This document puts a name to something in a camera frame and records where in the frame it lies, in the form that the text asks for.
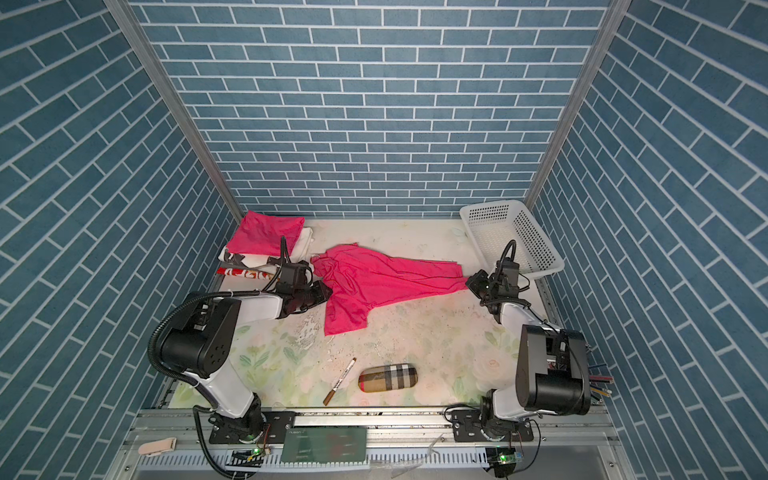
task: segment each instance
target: brick wallpaper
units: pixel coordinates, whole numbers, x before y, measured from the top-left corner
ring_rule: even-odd
[[[768,478],[767,27],[634,0],[535,211],[639,478]]]
[[[257,3],[131,3],[241,205],[455,217],[523,198],[608,0]]]
[[[101,0],[0,0],[0,478],[107,471],[233,229]]]

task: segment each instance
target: folded pink cloth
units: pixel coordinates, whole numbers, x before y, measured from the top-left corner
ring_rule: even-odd
[[[366,328],[368,312],[377,306],[467,288],[455,262],[392,258],[356,243],[331,248],[313,257],[312,265],[333,290],[326,306],[326,335]]]
[[[288,251],[293,252],[302,227],[304,217],[270,217],[248,212],[227,244],[227,251],[279,257],[280,238],[285,236]]]

